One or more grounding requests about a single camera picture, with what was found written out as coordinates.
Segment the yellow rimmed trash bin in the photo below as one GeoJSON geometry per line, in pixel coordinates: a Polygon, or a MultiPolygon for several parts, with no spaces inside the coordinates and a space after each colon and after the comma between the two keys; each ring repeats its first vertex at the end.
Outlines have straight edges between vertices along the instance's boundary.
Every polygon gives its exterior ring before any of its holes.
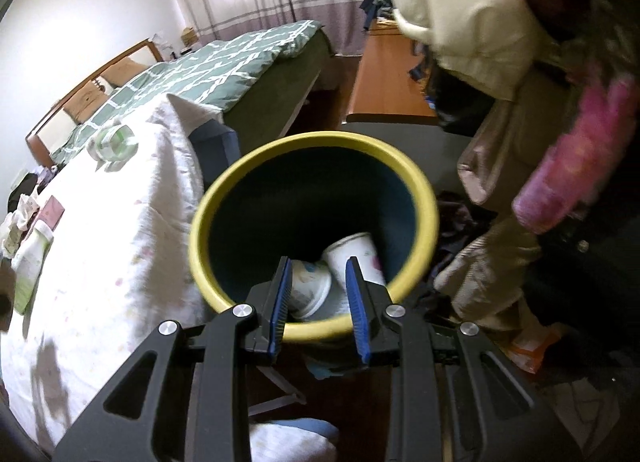
{"type": "Polygon", "coordinates": [[[401,303],[431,263],[438,221],[430,182],[399,149],[357,133],[297,134],[253,150],[208,187],[192,221],[190,271],[221,314],[270,280],[281,257],[318,261],[332,243],[368,233],[401,303]]]}

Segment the wooden headboard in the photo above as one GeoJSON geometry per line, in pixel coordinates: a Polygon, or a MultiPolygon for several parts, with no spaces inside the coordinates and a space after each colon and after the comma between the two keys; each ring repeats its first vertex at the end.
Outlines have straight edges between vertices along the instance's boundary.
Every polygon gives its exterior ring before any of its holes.
{"type": "Polygon", "coordinates": [[[107,101],[105,89],[107,86],[112,88],[114,83],[104,77],[104,72],[110,69],[121,71],[119,64],[124,60],[148,68],[156,63],[163,63],[166,58],[152,40],[142,40],[107,60],[64,94],[25,137],[27,148],[38,165],[54,166],[50,141],[66,141],[75,127],[86,122],[107,101]]]}

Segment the clothes pile by curtain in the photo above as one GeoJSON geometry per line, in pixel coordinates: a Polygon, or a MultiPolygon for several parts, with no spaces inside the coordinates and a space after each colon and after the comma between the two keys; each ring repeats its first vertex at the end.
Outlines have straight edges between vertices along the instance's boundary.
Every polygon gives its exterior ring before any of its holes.
{"type": "Polygon", "coordinates": [[[359,8],[364,13],[362,30],[368,32],[375,20],[394,20],[393,0],[362,0],[359,8]]]}

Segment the brown pillow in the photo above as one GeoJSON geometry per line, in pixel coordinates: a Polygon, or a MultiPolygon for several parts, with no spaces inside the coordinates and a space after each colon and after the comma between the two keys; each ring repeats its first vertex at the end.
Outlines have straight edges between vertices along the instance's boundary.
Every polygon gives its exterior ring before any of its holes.
{"type": "Polygon", "coordinates": [[[108,95],[99,83],[87,82],[63,105],[63,110],[76,123],[90,119],[108,100],[108,95]]]}
{"type": "Polygon", "coordinates": [[[121,88],[146,69],[148,69],[148,66],[145,66],[145,64],[140,64],[130,57],[124,57],[105,69],[101,77],[114,88],[121,88]]]}

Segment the coconut water bottle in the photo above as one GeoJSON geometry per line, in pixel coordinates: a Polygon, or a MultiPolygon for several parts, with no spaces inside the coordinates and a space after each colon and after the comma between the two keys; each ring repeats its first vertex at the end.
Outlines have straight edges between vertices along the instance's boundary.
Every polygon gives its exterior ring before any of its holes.
{"type": "Polygon", "coordinates": [[[12,261],[15,271],[14,309],[24,315],[36,289],[42,265],[51,242],[53,231],[41,219],[35,221],[32,232],[18,248],[12,261]]]}

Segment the left brown pillow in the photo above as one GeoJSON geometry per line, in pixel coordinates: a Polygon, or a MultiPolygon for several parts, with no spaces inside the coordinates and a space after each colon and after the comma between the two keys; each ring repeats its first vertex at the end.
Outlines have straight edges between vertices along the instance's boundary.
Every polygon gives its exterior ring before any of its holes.
{"type": "Polygon", "coordinates": [[[108,95],[99,83],[87,82],[63,105],[63,110],[76,123],[90,119],[108,100],[108,95]]]}

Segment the wooden low cabinet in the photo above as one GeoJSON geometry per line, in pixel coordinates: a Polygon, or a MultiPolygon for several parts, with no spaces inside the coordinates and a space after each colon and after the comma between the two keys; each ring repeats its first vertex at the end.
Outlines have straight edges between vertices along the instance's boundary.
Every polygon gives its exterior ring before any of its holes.
{"type": "Polygon", "coordinates": [[[409,71],[420,62],[414,42],[390,22],[372,22],[359,62],[345,122],[436,125],[421,86],[409,71]]]}

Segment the pink strawberry milk carton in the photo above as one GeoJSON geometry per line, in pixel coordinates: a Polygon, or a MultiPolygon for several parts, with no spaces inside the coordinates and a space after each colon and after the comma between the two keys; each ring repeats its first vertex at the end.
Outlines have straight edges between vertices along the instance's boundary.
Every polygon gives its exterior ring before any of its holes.
{"type": "Polygon", "coordinates": [[[56,230],[64,212],[65,209],[62,203],[55,196],[51,196],[40,209],[37,221],[43,221],[50,230],[56,230]]]}

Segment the red puffer jacket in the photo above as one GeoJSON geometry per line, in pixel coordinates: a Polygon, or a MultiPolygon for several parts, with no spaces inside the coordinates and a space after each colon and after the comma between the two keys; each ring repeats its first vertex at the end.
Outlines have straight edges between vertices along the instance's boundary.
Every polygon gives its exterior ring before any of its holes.
{"type": "Polygon", "coordinates": [[[597,197],[639,129],[639,0],[525,0],[544,47],[458,162],[473,202],[541,235],[597,197]]]}

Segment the floral white tablecloth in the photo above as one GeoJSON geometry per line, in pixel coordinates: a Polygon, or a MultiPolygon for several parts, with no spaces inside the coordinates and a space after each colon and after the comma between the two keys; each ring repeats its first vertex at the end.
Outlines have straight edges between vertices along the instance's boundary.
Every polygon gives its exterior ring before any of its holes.
{"type": "Polygon", "coordinates": [[[160,323],[208,315],[188,260],[204,193],[191,135],[230,130],[213,107],[171,94],[124,121],[134,156],[115,165],[81,152],[46,189],[64,212],[32,300],[1,337],[10,410],[45,453],[160,323]]]}

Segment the white yogurt cup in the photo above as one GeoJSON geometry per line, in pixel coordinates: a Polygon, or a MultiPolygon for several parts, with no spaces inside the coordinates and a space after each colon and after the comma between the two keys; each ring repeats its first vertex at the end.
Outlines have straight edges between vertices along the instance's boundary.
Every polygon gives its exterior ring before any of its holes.
{"type": "Polygon", "coordinates": [[[297,320],[313,316],[326,298],[331,286],[331,271],[325,263],[292,260],[292,289],[288,309],[297,320]]]}

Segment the wicker basket on bedside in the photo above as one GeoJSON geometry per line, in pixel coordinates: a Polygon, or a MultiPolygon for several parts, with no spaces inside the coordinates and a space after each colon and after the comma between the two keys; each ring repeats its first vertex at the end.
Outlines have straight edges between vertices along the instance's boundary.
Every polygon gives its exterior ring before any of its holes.
{"type": "Polygon", "coordinates": [[[186,27],[181,31],[180,40],[185,48],[192,48],[193,45],[198,44],[200,39],[194,28],[186,27]]]}

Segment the white paper cup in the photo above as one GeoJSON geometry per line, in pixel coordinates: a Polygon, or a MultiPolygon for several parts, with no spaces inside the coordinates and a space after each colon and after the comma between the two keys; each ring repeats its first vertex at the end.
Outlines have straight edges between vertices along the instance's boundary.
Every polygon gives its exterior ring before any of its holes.
{"type": "Polygon", "coordinates": [[[346,290],[346,264],[355,256],[364,280],[385,286],[386,280],[378,261],[378,253],[368,233],[347,236],[329,245],[322,253],[322,259],[338,285],[346,290]]]}

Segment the green clear jar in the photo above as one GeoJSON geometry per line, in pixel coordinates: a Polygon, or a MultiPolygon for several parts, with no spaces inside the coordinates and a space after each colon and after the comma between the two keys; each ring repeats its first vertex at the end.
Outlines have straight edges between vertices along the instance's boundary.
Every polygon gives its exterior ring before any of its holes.
{"type": "Polygon", "coordinates": [[[120,170],[138,151],[138,137],[127,124],[102,127],[88,141],[89,156],[98,168],[107,172],[120,170]]]}

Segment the dark clothes pile on nightstand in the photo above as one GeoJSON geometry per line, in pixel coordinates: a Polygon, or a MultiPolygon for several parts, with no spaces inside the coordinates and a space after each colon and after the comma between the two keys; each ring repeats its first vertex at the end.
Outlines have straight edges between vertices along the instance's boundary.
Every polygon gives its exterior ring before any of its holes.
{"type": "Polygon", "coordinates": [[[37,167],[34,172],[26,173],[21,181],[12,188],[6,204],[6,211],[11,213],[17,209],[21,195],[41,193],[60,171],[61,168],[55,164],[53,167],[37,167]]]}

